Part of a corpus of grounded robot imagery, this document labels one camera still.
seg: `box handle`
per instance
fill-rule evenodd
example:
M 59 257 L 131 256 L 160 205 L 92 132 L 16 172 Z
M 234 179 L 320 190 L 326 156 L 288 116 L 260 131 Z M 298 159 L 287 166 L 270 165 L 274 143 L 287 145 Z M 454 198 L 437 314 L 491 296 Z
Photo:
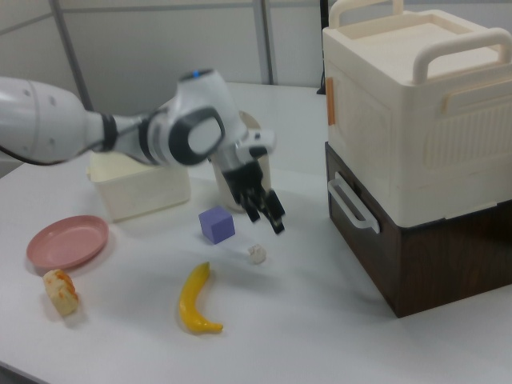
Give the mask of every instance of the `box handle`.
M 371 6 L 379 4 L 380 2 L 387 2 L 389 0 L 337 0 L 332 6 L 329 13 L 329 28 L 340 27 L 339 17 L 343 12 L 348 10 L 355 10 L 363 6 Z M 393 0 L 393 14 L 403 13 L 403 0 Z
M 443 42 L 433 43 L 421 50 L 414 60 L 413 84 L 423 84 L 428 78 L 429 64 L 436 58 L 456 54 L 465 50 L 476 50 L 485 46 L 500 45 L 496 64 L 507 64 L 512 60 L 512 35 L 502 28 L 490 28 L 483 32 L 469 32 Z
M 348 205 L 343 201 L 342 196 L 336 190 L 338 187 L 341 192 L 344 193 L 346 198 L 350 200 L 350 202 L 354 205 L 354 207 L 358 210 L 358 212 L 364 217 L 364 220 L 359 220 L 355 217 L 354 213 L 350 210 Z M 378 225 L 377 219 L 372 213 L 366 208 L 361 199 L 352 191 L 347 182 L 343 179 L 343 177 L 336 172 L 334 179 L 327 183 L 327 189 L 345 215 L 348 217 L 350 222 L 359 229 L 371 228 L 375 231 L 376 234 L 380 232 L 380 226 Z

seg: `banana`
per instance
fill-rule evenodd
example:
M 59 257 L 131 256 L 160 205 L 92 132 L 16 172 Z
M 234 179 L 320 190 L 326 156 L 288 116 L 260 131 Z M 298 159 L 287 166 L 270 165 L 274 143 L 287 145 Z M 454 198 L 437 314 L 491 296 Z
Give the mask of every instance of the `banana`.
M 205 333 L 222 331 L 223 325 L 210 322 L 196 309 L 195 301 L 201 288 L 210 276 L 210 263 L 204 262 L 196 266 L 185 284 L 179 296 L 179 315 L 186 327 L 192 332 Z

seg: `white container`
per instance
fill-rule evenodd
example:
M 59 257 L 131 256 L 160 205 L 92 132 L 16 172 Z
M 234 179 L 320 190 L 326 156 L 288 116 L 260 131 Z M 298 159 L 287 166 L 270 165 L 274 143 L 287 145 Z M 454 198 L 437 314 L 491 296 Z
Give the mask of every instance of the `white container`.
M 92 153 L 87 176 L 114 222 L 190 199 L 190 179 L 183 166 L 146 166 L 124 154 Z
M 512 36 L 445 12 L 323 31 L 329 144 L 392 220 L 411 227 L 512 199 Z

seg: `white table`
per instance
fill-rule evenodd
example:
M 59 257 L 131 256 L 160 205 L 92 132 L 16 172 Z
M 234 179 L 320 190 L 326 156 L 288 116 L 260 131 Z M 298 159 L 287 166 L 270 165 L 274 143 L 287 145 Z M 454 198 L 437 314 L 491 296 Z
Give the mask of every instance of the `white table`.
M 106 218 L 88 156 L 24 165 L 0 180 L 0 365 L 50 383 L 498 383 L 512 375 L 512 288 L 396 319 L 328 215 L 325 99 L 316 90 L 230 85 L 275 130 L 273 187 L 286 231 L 234 216 L 212 246 L 198 214 L 218 204 L 209 164 L 190 169 L 184 205 L 110 224 L 107 248 L 70 272 L 82 299 L 62 320 L 26 261 L 28 241 L 61 218 Z M 259 243 L 267 260 L 249 263 Z M 177 300 L 210 261 L 202 312 L 221 334 L 186 332 Z

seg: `foam block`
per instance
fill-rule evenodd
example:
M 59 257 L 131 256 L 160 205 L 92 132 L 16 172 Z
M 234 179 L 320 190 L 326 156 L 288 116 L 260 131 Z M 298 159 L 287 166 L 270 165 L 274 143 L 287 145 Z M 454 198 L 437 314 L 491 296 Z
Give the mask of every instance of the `foam block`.
M 233 216 L 221 206 L 201 213 L 199 221 L 202 233 L 213 244 L 219 244 L 234 235 Z

